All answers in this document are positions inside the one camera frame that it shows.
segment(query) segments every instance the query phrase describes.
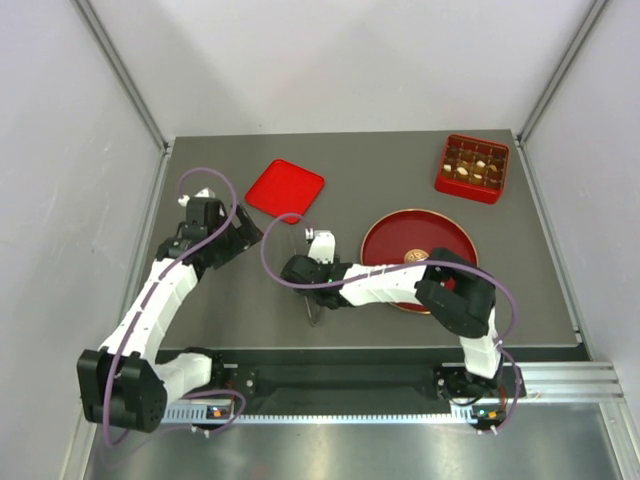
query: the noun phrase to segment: white backdrop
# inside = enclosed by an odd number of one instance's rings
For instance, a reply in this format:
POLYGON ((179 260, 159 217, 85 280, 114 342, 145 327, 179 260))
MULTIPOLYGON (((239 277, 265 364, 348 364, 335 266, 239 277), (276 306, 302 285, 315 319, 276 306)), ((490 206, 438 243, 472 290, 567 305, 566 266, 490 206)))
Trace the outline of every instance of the white backdrop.
POLYGON ((590 0, 93 0, 163 133, 518 131, 590 0))
POLYGON ((591 346, 640 425, 638 18, 611 2, 528 147, 591 346))
POLYGON ((159 154, 70 1, 0 14, 0 478, 53 479, 159 154))

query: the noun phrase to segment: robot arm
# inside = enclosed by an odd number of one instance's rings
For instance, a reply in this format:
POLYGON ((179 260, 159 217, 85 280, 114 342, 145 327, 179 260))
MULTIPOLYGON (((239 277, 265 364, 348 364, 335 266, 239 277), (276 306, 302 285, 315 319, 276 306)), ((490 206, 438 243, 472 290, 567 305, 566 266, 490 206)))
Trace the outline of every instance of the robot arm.
MULTIPOLYGON (((308 256, 296 255, 285 265, 282 278, 292 283, 326 283, 367 275, 335 288, 298 290, 331 309, 369 303, 413 303, 431 311, 447 330, 460 337, 470 381, 497 380, 502 366, 496 346, 495 287, 473 274, 448 268, 415 266, 375 275, 391 265, 334 263, 335 238, 328 231, 307 231, 308 256)), ((453 252, 437 248, 430 259, 471 265, 453 252)))
POLYGON ((180 223, 176 236, 158 248, 151 273, 124 319, 99 350, 85 350, 78 360, 83 410, 90 422, 102 422, 107 374, 134 321, 135 328, 122 352, 113 384, 112 425, 151 432, 160 424, 168 404, 211 381, 213 360, 202 353, 184 352, 171 362, 156 365, 160 343, 180 305, 205 271, 220 268, 259 242, 262 232, 238 205, 239 227, 229 225, 213 242, 169 268, 227 218, 224 205, 209 189, 182 200, 186 221, 180 223))

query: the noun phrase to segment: gray tabletop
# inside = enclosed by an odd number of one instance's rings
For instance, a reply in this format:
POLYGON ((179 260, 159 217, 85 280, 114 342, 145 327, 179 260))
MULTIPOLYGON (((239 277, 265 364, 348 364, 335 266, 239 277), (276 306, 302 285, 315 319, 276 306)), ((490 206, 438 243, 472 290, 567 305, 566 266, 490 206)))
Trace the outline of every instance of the gray tabletop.
MULTIPOLYGON (((475 243, 482 268, 516 296, 521 320, 506 343, 522 346, 575 345, 569 313, 510 131, 462 132, 505 143, 512 149, 505 191, 495 205, 445 195, 433 188, 437 162, 453 132, 389 132, 231 137, 176 140, 154 225, 147 265, 155 248, 175 232, 184 210, 175 185, 187 169, 220 170, 243 198, 275 158, 284 158, 323 176, 326 184, 307 212, 318 229, 331 230, 343 261, 359 261, 369 228, 384 215, 405 208, 439 212, 462 226, 475 243)), ((194 176, 186 192, 209 186, 226 202, 224 184, 194 176)), ((247 207, 265 229, 272 218, 247 207)), ((293 254, 306 253, 301 226, 278 226, 268 258, 280 271, 293 254)), ((218 348, 442 347, 459 345, 431 316, 390 305, 323 311, 311 327, 304 300, 277 285, 263 271, 255 246, 218 271, 207 272, 176 315, 162 344, 218 348)), ((498 328, 509 306, 498 296, 498 328)))

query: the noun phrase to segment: red lid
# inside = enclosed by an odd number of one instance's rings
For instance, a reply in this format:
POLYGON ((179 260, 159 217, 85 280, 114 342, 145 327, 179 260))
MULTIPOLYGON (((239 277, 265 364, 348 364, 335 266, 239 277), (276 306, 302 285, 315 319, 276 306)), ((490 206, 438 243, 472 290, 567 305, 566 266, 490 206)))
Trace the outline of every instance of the red lid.
MULTIPOLYGON (((478 253, 467 233, 455 222, 428 210, 400 210, 371 227, 362 242, 363 265, 402 264, 425 258, 437 247, 445 247, 474 265, 478 253)), ((429 313, 420 305, 398 303, 412 312, 429 313)))
MULTIPOLYGON (((277 159, 260 175, 245 195, 252 207, 277 217, 283 213, 303 215, 324 187, 324 178, 302 167, 277 159)), ((298 223, 297 218, 285 222, 298 223)))

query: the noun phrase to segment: purple cable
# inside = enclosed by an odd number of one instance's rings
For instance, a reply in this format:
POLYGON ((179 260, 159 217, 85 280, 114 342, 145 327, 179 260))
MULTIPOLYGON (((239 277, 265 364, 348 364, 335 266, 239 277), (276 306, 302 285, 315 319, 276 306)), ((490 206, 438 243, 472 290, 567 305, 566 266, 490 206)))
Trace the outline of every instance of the purple cable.
MULTIPOLYGON (((180 177, 180 180, 178 181, 178 198, 182 196, 182 184, 184 183, 187 177, 193 175, 194 173, 208 173, 210 175, 214 175, 220 178, 229 188, 229 192, 231 192, 231 210, 227 215, 227 219, 222 223, 220 228, 216 229, 216 231, 213 232, 211 235, 209 235, 207 238, 195 244, 193 247, 188 249, 186 252, 184 252, 182 255, 176 258, 173 262, 171 262, 171 264, 169 264, 169 266, 167 266, 167 268, 165 268, 162 271, 162 273, 160 273, 160 275, 158 276, 159 280, 164 279, 164 277, 171 271, 171 269, 176 265, 178 265, 179 263, 181 263, 185 258, 197 252, 202 247, 208 245, 217 237, 219 237, 222 234, 222 232, 224 232, 226 228, 233 221, 233 217, 235 216, 236 210, 238 208, 238 196, 236 195, 236 191, 233 188, 233 185, 231 184, 229 179, 225 177, 222 173, 218 172, 217 170, 214 170, 212 168, 207 168, 207 167, 192 168, 191 170, 186 171, 182 175, 182 177, 180 177)), ((141 309, 144 309, 144 307, 147 306, 147 304, 149 303, 149 300, 151 299, 151 296, 156 291, 157 286, 158 286, 158 282, 154 283, 151 286, 151 288, 147 292, 147 295, 145 296, 145 298, 142 300, 142 303, 140 304, 141 309)), ((115 380, 118 364, 120 363, 120 358, 122 358, 122 352, 124 352, 124 347, 127 345, 129 338, 131 338, 131 335, 133 334, 133 330, 136 328, 136 325, 140 320, 141 314, 142 314, 141 310, 136 312, 133 319, 131 320, 131 323, 129 324, 127 331, 124 333, 124 336, 122 337, 122 342, 120 342, 120 345, 118 345, 116 354, 113 356, 113 360, 111 361, 111 366, 109 367, 109 373, 107 374, 107 382, 104 389, 104 401, 103 401, 103 409, 102 409, 102 433, 103 433, 104 443, 109 448, 113 448, 117 446, 129 434, 129 431, 126 430, 120 436, 120 438, 118 438, 115 442, 112 441, 111 439, 111 431, 109 429, 109 426, 111 424, 111 396, 113 394, 113 382, 115 380)))
POLYGON ((388 267, 388 268, 381 267, 380 270, 375 270, 370 274, 365 273, 362 275, 356 275, 355 277, 351 277, 346 280, 337 280, 335 282, 313 283, 313 284, 297 284, 297 283, 287 282, 286 280, 283 280, 278 275, 276 275, 273 272, 273 270, 271 270, 271 268, 269 267, 269 264, 267 263, 267 256, 266 256, 266 245, 267 245, 267 238, 271 234, 271 231, 273 230, 275 225, 283 221, 285 218, 291 218, 291 217, 298 218, 302 220, 305 224, 309 225, 309 222, 302 215, 299 215, 297 213, 285 213, 283 215, 280 215, 269 224, 269 226, 267 227, 267 230, 264 232, 264 237, 262 238, 262 244, 260 245, 260 259, 262 260, 262 266, 264 267, 265 271, 272 279, 274 279, 280 285, 283 285, 285 287, 295 288, 297 290, 314 290, 317 288, 337 287, 340 285, 346 285, 347 283, 357 282, 365 278, 374 277, 377 275, 383 275, 384 273, 398 272, 406 268, 413 268, 413 267, 426 265, 426 266, 432 266, 432 267, 453 268, 463 272, 472 273, 488 281, 489 283, 494 285, 496 288, 498 288, 500 291, 502 291, 502 293, 504 293, 504 295, 507 297, 507 300, 509 300, 509 304, 511 305, 511 321, 509 322, 509 326, 507 327, 505 332, 502 335, 498 335, 496 339, 496 345, 500 353, 502 353, 511 362, 513 366, 513 370, 515 372, 515 377, 516 377, 516 387, 515 387, 513 400, 511 403, 511 408, 509 408, 509 412, 507 413, 507 416, 505 417, 504 421, 498 427, 496 427, 496 433, 501 431, 504 428, 504 426, 511 421, 516 405, 518 404, 518 398, 520 397, 520 384, 522 383, 522 377, 520 374, 520 369, 518 368, 518 365, 516 364, 514 358, 511 356, 509 352, 507 352, 504 348, 502 348, 502 343, 504 339, 507 337, 507 335, 509 335, 513 330, 513 328, 518 324, 519 313, 518 313, 518 304, 516 302, 515 297, 504 284, 500 283, 498 280, 493 278, 488 273, 475 267, 469 267, 467 265, 462 265, 455 262, 445 262, 441 260, 428 260, 428 259, 421 260, 419 262, 395 265, 393 267, 388 267))
MULTIPOLYGON (((190 393, 188 395, 185 395, 184 398, 189 399, 189 398, 200 398, 200 397, 216 397, 216 396, 220 396, 220 395, 233 395, 236 396, 240 399, 240 408, 238 409, 237 412, 234 413, 233 417, 231 417, 229 419, 229 421, 227 423, 224 423, 222 426, 218 427, 215 430, 209 430, 210 434, 212 435, 217 435, 219 433, 224 432, 225 430, 228 430, 231 425, 233 423, 235 423, 236 420, 238 420, 238 418, 240 418, 240 415, 242 415, 244 413, 245 408, 247 407, 247 399, 244 397, 244 395, 242 395, 240 392, 236 391, 236 390, 207 390, 204 392, 196 392, 196 393, 190 393)), ((144 447, 145 445, 147 445, 149 442, 163 437, 168 433, 171 432, 176 432, 178 430, 181 431, 185 431, 185 430, 189 430, 191 427, 190 426, 185 426, 185 425, 179 425, 179 426, 175 426, 175 427, 168 427, 168 428, 164 428, 162 429, 160 432, 154 433, 153 435, 151 435, 147 440, 145 440, 144 442, 142 442, 140 445, 137 445, 136 447, 134 447, 131 451, 128 452, 128 454, 126 455, 125 458, 123 458, 122 460, 120 460, 117 463, 112 463, 109 464, 107 462, 107 459, 105 457, 105 453, 106 453, 106 449, 104 448, 104 445, 102 446, 103 448, 100 449, 100 455, 102 457, 102 464, 104 465, 104 467, 107 470, 115 470, 117 468, 120 468, 125 462, 127 462, 131 456, 133 454, 135 454, 136 452, 138 452, 142 447, 144 447)))

